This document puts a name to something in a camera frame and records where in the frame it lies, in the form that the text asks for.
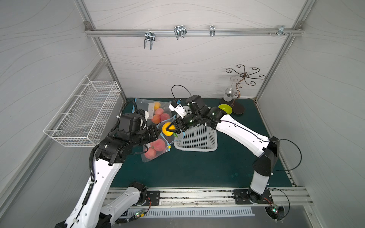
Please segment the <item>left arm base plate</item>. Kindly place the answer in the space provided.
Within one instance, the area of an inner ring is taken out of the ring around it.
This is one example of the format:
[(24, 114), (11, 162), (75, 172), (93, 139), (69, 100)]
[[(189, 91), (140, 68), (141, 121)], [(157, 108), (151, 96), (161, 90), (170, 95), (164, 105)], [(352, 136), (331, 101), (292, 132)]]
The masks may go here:
[(159, 206), (160, 205), (160, 191), (147, 190), (142, 194), (140, 206)]

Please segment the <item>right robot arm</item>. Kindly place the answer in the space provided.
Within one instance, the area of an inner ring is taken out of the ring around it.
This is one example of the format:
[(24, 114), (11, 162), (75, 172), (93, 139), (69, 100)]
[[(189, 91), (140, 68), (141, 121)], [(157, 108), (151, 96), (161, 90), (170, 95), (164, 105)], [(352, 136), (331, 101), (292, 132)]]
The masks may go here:
[(249, 149), (257, 159), (253, 164), (254, 173), (247, 196), (251, 203), (258, 204), (279, 158), (279, 139), (252, 131), (217, 106), (208, 107), (199, 95), (189, 97), (186, 102), (190, 114), (186, 113), (180, 100), (171, 102), (169, 109), (176, 112), (178, 117), (166, 127), (166, 131), (180, 134), (201, 124), (228, 135)]

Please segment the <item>orange red peach front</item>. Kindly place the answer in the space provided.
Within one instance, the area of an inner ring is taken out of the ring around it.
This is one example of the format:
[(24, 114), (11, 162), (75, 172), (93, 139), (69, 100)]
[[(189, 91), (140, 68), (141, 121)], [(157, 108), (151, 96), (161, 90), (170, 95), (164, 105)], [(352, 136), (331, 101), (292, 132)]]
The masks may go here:
[(158, 114), (156, 114), (156, 115), (154, 115), (153, 116), (153, 118), (152, 118), (152, 123), (154, 123), (154, 124), (159, 124), (160, 122), (161, 122), (161, 116), (160, 115), (158, 115)]

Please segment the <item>yellow peach back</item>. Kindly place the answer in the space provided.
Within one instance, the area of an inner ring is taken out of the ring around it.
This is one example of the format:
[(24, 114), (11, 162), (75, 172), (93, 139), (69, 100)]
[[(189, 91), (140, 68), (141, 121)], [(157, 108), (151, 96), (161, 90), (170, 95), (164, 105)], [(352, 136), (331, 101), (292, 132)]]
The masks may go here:
[(171, 124), (171, 122), (166, 122), (163, 127), (162, 127), (162, 133), (165, 135), (165, 136), (172, 136), (174, 133), (171, 132), (171, 131), (168, 131), (167, 128), (168, 126)]

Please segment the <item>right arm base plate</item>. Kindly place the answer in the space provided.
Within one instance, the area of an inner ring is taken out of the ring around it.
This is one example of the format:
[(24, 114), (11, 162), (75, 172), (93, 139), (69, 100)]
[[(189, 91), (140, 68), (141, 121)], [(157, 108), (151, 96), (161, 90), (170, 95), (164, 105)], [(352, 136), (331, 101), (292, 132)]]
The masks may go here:
[(258, 194), (251, 189), (235, 189), (232, 198), (237, 205), (256, 205), (256, 204), (272, 204), (273, 199), (269, 190), (265, 190), (263, 194)]

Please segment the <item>white plastic perforated basket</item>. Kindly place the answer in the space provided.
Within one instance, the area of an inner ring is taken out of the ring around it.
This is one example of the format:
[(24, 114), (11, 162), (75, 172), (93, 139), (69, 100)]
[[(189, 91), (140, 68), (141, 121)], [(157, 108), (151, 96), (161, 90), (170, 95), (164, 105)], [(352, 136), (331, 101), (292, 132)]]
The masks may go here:
[(206, 153), (218, 148), (216, 130), (204, 125), (191, 126), (175, 139), (175, 148), (182, 151)]

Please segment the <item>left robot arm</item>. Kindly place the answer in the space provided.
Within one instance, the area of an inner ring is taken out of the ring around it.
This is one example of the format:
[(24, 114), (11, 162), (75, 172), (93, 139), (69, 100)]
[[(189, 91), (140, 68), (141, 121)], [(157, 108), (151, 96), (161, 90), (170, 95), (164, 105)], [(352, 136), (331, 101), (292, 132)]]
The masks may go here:
[(89, 156), (90, 178), (68, 218), (57, 228), (110, 228), (133, 205), (152, 205), (147, 187), (133, 182), (122, 195), (104, 206), (108, 190), (123, 163), (137, 146), (158, 140), (161, 130), (147, 125), (138, 113), (120, 114), (107, 137), (97, 144)]

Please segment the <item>clear zip-top bag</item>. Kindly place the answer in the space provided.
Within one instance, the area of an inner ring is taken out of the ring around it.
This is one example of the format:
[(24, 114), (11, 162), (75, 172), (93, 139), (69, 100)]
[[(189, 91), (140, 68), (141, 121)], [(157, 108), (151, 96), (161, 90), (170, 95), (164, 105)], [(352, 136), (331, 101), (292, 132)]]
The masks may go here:
[[(144, 112), (148, 111), (149, 112), (149, 119), (147, 120), (147, 124), (151, 125), (154, 124), (152, 123), (152, 118), (155, 115), (155, 110), (154, 110), (154, 102), (157, 102), (155, 100), (148, 100), (148, 99), (142, 99), (142, 98), (135, 98), (135, 103), (137, 104), (137, 108), (138, 109), (142, 109)], [(168, 108), (168, 106), (171, 104), (171, 102), (162, 102), (162, 101), (158, 101), (161, 103), (161, 107), (164, 110), (164, 113), (168, 113), (171, 117), (172, 117), (172, 112), (171, 110)]]
[(171, 150), (174, 143), (185, 137), (185, 133), (173, 133), (166, 131), (166, 127), (175, 120), (172, 117), (168, 120), (162, 121), (157, 125), (157, 128), (161, 130), (159, 137), (156, 141), (148, 143), (147, 149), (144, 148), (143, 154), (141, 155), (142, 162), (149, 162)]

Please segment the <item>orange yellow peach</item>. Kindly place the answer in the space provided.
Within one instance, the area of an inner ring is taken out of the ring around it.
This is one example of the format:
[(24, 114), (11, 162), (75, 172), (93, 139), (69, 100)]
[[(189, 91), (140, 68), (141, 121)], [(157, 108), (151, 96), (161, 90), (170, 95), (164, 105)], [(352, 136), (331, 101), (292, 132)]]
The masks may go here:
[(157, 110), (161, 107), (161, 103), (160, 102), (154, 102), (154, 110)]

